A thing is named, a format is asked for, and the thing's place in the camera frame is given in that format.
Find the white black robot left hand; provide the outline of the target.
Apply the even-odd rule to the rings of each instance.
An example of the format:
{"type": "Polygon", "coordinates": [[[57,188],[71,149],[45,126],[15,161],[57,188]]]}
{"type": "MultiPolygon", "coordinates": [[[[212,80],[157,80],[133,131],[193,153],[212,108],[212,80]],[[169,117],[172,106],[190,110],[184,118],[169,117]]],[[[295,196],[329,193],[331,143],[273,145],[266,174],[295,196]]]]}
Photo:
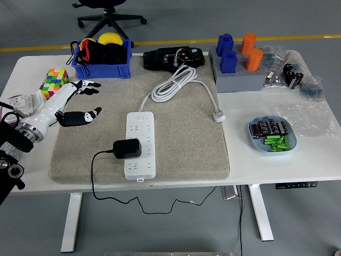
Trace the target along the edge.
{"type": "Polygon", "coordinates": [[[20,121],[19,127],[31,131],[37,139],[43,140],[47,135],[48,128],[56,122],[65,127],[89,124],[97,117],[101,108],[89,112],[77,111],[74,114],[64,114],[63,110],[74,95],[97,94],[100,86],[101,84],[88,80],[65,84],[46,101],[36,114],[20,121]]]}

